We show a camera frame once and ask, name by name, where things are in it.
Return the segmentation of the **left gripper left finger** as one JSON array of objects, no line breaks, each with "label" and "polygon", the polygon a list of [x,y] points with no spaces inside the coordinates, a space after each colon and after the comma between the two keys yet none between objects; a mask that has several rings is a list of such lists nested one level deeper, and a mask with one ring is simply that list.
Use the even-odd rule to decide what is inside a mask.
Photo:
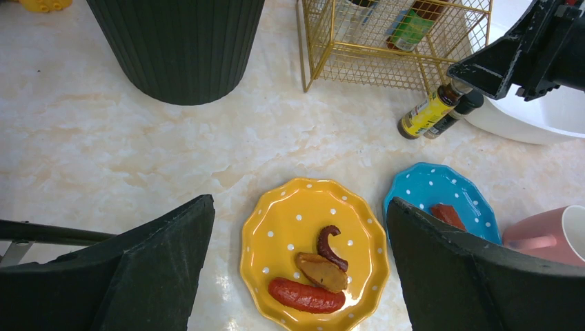
[{"label": "left gripper left finger", "polygon": [[2,330],[185,330],[215,218],[200,195],[47,263],[1,269]]}]

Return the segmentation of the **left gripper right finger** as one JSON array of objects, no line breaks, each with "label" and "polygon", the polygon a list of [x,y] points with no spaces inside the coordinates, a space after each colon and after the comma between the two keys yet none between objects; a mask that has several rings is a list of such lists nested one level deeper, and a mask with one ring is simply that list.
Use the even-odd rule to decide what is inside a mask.
[{"label": "left gripper right finger", "polygon": [[414,330],[583,330],[584,269],[464,232],[395,197],[386,213]]}]

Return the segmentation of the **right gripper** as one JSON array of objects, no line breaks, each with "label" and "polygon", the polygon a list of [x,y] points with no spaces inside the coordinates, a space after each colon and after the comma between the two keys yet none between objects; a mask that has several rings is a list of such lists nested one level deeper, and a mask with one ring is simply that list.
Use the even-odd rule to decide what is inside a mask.
[{"label": "right gripper", "polygon": [[532,1],[502,37],[448,67],[447,75],[502,99],[512,85],[533,101],[560,87],[584,91],[584,2]]}]

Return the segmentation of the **small black cap bottle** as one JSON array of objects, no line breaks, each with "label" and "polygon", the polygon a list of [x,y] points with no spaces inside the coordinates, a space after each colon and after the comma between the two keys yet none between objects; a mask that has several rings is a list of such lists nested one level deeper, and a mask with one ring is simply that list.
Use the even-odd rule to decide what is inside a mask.
[{"label": "small black cap bottle", "polygon": [[472,90],[459,99],[459,103],[440,119],[434,126],[429,128],[423,136],[428,139],[436,139],[447,129],[455,125],[459,120],[466,117],[472,111],[484,105],[484,96],[476,90]]}]

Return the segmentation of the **small yellow label bottle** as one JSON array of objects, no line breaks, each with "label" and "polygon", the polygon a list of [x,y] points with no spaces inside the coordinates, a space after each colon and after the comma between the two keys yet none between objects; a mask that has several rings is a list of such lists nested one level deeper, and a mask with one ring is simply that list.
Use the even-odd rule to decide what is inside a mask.
[{"label": "small yellow label bottle", "polygon": [[439,86],[421,104],[408,111],[397,123],[397,129],[406,139],[417,139],[446,116],[472,88],[452,79]]}]

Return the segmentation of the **yellow dotted plate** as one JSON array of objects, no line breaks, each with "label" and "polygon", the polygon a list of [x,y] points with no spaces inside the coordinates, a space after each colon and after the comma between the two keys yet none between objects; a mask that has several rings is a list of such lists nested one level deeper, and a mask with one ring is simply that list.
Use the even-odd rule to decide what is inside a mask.
[{"label": "yellow dotted plate", "polygon": [[[317,314],[278,302],[269,284],[310,286],[295,265],[300,252],[315,253],[321,230],[339,228],[328,242],[348,262],[340,309]],[[299,177],[264,193],[242,231],[240,274],[261,315],[287,330],[352,330],[377,309],[389,278],[386,234],[368,204],[333,180]]]}]

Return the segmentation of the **red meat pieces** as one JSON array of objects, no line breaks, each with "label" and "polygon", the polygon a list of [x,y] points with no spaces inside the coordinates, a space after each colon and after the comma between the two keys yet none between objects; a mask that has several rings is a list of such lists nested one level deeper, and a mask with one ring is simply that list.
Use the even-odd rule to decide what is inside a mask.
[{"label": "red meat pieces", "polygon": [[455,228],[466,231],[465,225],[463,224],[462,220],[460,219],[458,213],[456,212],[453,206],[439,203],[437,205],[432,206],[430,208],[430,211],[435,218]]}]

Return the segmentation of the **white plastic tub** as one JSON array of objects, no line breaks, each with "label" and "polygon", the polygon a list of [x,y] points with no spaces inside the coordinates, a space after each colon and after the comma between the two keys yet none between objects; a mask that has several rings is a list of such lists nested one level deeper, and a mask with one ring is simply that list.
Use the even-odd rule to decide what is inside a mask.
[{"label": "white plastic tub", "polygon": [[[530,1],[493,1],[488,45],[513,27]],[[548,145],[584,138],[584,92],[560,87],[533,101],[516,95],[512,85],[498,100],[484,105],[466,119],[477,128],[524,143]]]}]

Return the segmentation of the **blue dotted plate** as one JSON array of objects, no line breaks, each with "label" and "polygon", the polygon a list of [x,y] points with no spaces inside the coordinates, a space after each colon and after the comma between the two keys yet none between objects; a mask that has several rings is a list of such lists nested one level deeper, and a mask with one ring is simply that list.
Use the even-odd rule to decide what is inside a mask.
[{"label": "blue dotted plate", "polygon": [[502,244],[490,204],[472,181],[447,165],[419,162],[398,172],[384,199],[383,220],[394,197],[427,213],[439,203],[451,205],[469,233]]}]

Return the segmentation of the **pink mug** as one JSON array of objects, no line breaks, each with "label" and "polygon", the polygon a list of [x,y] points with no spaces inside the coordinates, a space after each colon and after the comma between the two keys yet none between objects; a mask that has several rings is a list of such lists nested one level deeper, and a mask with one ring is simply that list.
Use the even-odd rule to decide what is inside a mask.
[{"label": "pink mug", "polygon": [[503,246],[541,259],[584,266],[584,207],[568,205],[528,217],[508,228]]}]

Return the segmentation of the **black tripod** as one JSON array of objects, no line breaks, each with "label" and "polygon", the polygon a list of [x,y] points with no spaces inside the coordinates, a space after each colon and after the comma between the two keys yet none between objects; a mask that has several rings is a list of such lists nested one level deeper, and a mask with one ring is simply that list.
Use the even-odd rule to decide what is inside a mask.
[{"label": "black tripod", "polygon": [[87,247],[113,237],[115,234],[105,232],[2,219],[1,241],[10,242],[10,245],[1,255],[1,267],[18,265],[35,243]]}]

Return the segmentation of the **brown food piece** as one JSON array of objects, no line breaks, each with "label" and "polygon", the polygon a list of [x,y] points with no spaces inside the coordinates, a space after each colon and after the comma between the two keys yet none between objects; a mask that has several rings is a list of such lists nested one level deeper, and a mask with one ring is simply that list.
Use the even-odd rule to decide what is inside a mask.
[{"label": "brown food piece", "polygon": [[309,281],[329,292],[339,293],[348,287],[347,274],[318,254],[299,252],[295,257],[295,265]]}]

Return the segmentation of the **dark curved sausage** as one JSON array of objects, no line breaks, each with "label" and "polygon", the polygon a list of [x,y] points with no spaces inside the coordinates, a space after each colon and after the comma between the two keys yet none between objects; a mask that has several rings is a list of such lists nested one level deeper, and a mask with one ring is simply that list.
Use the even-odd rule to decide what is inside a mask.
[{"label": "dark curved sausage", "polygon": [[331,263],[334,263],[343,272],[346,272],[348,270],[347,260],[338,256],[333,251],[328,241],[329,236],[336,237],[340,234],[340,229],[335,225],[327,225],[326,227],[322,228],[317,237],[317,252],[323,258],[327,259]]}]

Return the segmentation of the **red sausage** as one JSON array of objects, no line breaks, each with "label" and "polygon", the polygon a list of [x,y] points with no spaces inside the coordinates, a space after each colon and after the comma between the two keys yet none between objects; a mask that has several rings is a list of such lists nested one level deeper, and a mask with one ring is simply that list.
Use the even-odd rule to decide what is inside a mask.
[{"label": "red sausage", "polygon": [[346,302],[343,292],[333,293],[281,277],[269,282],[268,293],[286,307],[311,314],[334,313]]}]

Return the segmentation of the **colourful toy blocks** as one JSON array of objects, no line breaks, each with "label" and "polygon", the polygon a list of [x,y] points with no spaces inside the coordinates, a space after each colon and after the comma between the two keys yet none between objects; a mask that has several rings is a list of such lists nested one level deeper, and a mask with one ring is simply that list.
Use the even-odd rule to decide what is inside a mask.
[{"label": "colourful toy blocks", "polygon": [[68,8],[72,0],[16,0],[29,12],[49,13]]}]

